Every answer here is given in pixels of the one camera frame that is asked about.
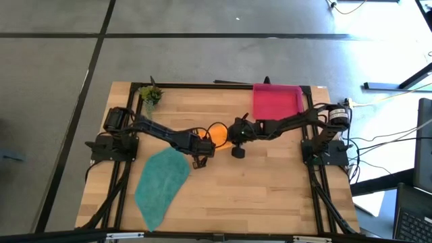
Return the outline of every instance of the white cable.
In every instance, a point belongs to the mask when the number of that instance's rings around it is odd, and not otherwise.
[[[391,142],[394,142],[394,141],[397,141],[397,140],[399,140],[399,139],[401,139],[401,138],[404,138],[404,137],[410,135],[411,133],[416,132],[416,131],[418,131],[418,130],[424,128],[427,124],[430,124],[431,122],[432,122],[432,119],[430,119],[429,121],[426,121],[426,122],[423,123],[421,126],[419,126],[418,128],[416,128],[415,130],[413,130],[413,131],[411,131],[411,132],[409,132],[409,133],[407,133],[407,134],[405,134],[405,135],[403,135],[403,136],[401,136],[401,137],[399,137],[399,138],[397,138],[397,139],[395,139],[395,140],[392,140],[392,141],[390,141],[390,142],[385,142],[385,143],[383,143],[383,144],[377,145],[377,146],[375,146],[375,147],[373,147],[373,148],[371,148],[371,149],[369,149],[369,150],[367,150],[367,151],[365,151],[365,152],[359,154],[358,156],[364,155],[365,153],[368,153],[368,152],[370,152],[370,151],[372,151],[372,150],[374,150],[374,149],[377,149],[377,148],[379,148],[380,146],[384,146],[384,145],[386,145],[386,144],[389,144],[389,143],[391,143]],[[353,159],[357,159],[358,156],[355,156],[354,158],[350,159],[349,161],[351,161],[351,160],[353,160]]]

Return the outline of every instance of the orange object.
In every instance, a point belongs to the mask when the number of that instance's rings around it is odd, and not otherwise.
[[[215,124],[210,128],[209,134],[211,136],[211,141],[216,144],[216,151],[231,148],[232,143],[227,141],[223,144],[228,136],[228,131],[225,126]],[[204,130],[199,130],[198,135],[203,138],[206,135],[206,132]]]

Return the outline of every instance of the potted plant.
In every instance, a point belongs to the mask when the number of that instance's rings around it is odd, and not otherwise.
[[[143,105],[149,119],[152,118],[152,113],[156,109],[156,105],[161,100],[163,94],[162,90],[156,86],[156,82],[153,80],[152,76],[150,76],[150,81],[152,85],[142,87],[140,90],[141,98],[144,101]]]

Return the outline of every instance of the laptop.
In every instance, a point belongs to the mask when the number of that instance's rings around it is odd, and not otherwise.
[[[432,119],[432,100],[420,99],[418,126]],[[417,137],[432,137],[432,123],[417,131]],[[432,140],[416,141],[412,185],[398,184],[393,238],[432,243]]]

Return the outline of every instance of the metal bracket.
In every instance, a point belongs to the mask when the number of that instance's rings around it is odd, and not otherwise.
[[[135,94],[136,91],[138,91],[139,88],[142,87],[142,83],[131,83],[130,84],[130,93]]]
[[[311,140],[302,140],[301,146],[303,161],[307,165],[348,165],[348,156],[344,150],[346,146],[342,141],[331,141],[329,143],[328,155],[324,154],[321,157],[313,156]]]
[[[123,239],[135,239],[135,238],[143,238],[143,237],[144,237],[144,232],[107,234],[107,240],[123,240]]]
[[[331,238],[310,237],[310,236],[294,236],[293,242],[301,243],[331,243]]]
[[[225,235],[224,234],[213,234],[213,242],[224,242]]]
[[[115,140],[112,136],[97,136],[94,142],[86,142],[92,149],[91,159],[100,161],[135,161],[139,137],[122,136]]]
[[[310,86],[304,86],[304,85],[302,85],[302,86],[300,86],[300,88],[302,89],[302,92],[305,95],[312,95],[312,90],[311,90]]]
[[[200,169],[207,166],[207,157],[202,158],[201,160],[198,157],[194,157],[194,162],[192,163],[194,169]]]

